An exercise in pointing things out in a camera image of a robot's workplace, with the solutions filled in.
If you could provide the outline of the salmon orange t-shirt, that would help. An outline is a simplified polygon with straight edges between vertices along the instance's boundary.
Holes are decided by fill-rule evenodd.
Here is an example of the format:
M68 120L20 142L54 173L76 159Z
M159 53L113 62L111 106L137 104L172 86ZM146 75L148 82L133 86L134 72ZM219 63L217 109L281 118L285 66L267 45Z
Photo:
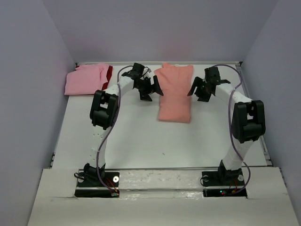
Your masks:
M190 123L192 65L176 66L163 63L155 70L163 92L159 98L158 120L167 122Z

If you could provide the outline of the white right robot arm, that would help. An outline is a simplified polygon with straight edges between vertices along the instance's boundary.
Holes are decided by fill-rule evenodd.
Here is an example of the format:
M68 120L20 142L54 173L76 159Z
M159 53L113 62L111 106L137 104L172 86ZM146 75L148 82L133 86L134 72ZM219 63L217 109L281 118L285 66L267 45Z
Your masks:
M196 77L188 96L196 95L200 102L209 102L211 96L222 100L228 108L231 146L216 171L202 173L201 182L208 186L230 186L242 175L245 156L252 144L266 131L264 103L252 100L238 91L227 79L222 79L219 66L205 69L205 77Z

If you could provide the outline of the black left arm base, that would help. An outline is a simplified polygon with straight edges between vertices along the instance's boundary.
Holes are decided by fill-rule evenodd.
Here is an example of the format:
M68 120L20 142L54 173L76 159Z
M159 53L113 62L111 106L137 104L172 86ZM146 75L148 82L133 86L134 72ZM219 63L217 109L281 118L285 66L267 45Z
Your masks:
M89 178L83 171L75 172L77 179L75 197L78 198L119 198L120 173L107 171L103 178L103 185L98 178Z

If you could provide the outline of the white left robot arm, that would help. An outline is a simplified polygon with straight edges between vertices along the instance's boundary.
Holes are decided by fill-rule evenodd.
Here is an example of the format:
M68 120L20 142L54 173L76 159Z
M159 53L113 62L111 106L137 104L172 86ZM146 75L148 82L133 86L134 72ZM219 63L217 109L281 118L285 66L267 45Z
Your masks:
M109 135L111 134L121 108L121 99L129 91L136 89L142 101L152 101L150 95L157 93L163 96L158 77L142 64L121 68L117 73L117 82L106 90L97 90L94 93L90 109L90 120L94 128L101 128L95 134L97 144L91 148L89 161L83 169L84 179L94 185L111 190L105 184L105 149Z

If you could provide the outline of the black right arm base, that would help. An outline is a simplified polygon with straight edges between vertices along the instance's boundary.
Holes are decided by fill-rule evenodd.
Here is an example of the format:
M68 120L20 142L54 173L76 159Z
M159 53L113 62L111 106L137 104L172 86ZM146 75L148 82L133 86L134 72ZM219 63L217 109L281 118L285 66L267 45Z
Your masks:
M229 176L223 177L218 171L203 171L200 179L203 186L203 196L209 197L247 197L242 170L236 170Z

